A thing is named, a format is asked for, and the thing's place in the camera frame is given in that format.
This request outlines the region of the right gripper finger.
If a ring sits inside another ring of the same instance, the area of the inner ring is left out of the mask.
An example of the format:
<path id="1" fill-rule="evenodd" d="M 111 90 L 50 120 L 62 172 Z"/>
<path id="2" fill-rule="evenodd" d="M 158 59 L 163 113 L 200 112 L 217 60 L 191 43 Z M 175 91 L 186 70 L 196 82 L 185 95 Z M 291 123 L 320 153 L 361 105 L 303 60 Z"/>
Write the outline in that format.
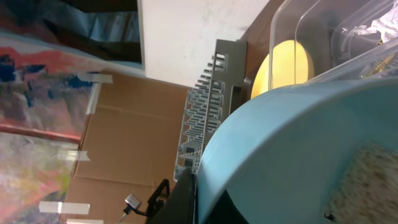
<path id="1" fill-rule="evenodd" d="M 170 197 L 152 217 L 155 224 L 193 224 L 195 213 L 196 177 L 191 168 L 186 168 Z"/>

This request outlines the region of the light blue bowl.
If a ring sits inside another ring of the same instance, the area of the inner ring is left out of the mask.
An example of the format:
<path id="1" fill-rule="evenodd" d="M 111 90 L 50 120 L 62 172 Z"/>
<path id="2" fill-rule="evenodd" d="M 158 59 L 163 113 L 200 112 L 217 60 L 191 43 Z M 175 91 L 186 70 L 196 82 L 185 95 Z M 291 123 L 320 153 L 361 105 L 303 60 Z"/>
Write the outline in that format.
<path id="1" fill-rule="evenodd" d="M 249 223 L 325 223 L 325 205 L 369 142 L 397 149 L 397 80 L 291 85 L 234 111 L 198 171 L 198 221 L 227 192 Z"/>

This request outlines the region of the rice food scraps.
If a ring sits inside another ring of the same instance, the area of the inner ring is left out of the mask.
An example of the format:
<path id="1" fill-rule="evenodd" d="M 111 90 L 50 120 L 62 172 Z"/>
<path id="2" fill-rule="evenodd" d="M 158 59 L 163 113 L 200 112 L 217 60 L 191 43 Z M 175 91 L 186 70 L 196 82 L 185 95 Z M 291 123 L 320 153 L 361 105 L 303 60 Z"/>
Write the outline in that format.
<path id="1" fill-rule="evenodd" d="M 397 224 L 397 151 L 362 145 L 326 205 L 330 223 Z"/>

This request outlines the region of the yellow green snack wrapper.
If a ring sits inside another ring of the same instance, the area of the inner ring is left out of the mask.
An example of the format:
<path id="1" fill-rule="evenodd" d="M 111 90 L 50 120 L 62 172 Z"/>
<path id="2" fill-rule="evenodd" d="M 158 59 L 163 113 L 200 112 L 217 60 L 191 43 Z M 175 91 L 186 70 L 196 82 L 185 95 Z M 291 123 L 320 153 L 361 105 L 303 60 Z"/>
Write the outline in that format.
<path id="1" fill-rule="evenodd" d="M 397 54 L 370 63 L 360 73 L 360 79 L 394 76 L 397 76 Z"/>

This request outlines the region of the white paper napkin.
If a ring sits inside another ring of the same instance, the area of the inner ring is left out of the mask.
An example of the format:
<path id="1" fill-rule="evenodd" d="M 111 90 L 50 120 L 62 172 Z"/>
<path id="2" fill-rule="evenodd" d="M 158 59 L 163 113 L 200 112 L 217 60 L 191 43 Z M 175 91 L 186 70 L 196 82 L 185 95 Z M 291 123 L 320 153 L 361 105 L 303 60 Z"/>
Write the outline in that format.
<path id="1" fill-rule="evenodd" d="M 380 40 L 386 43 L 397 38 L 397 8 L 392 8 L 378 19 L 372 21 L 370 26 L 355 26 L 349 35 L 370 35 L 380 33 Z"/>

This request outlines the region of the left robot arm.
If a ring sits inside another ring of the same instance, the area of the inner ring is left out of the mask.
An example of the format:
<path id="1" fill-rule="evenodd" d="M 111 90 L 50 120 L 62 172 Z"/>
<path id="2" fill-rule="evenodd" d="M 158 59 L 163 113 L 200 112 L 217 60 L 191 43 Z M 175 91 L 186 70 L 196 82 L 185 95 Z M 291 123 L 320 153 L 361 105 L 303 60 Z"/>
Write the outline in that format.
<path id="1" fill-rule="evenodd" d="M 147 208 L 144 212 L 139 210 L 142 204 L 141 201 L 133 194 L 129 194 L 124 200 L 126 208 L 123 210 L 124 213 L 117 224 L 121 224 L 131 212 L 146 217 L 146 220 L 149 221 L 164 206 L 169 197 L 170 184 L 168 179 L 164 179 L 154 190 L 153 194 L 147 200 Z"/>

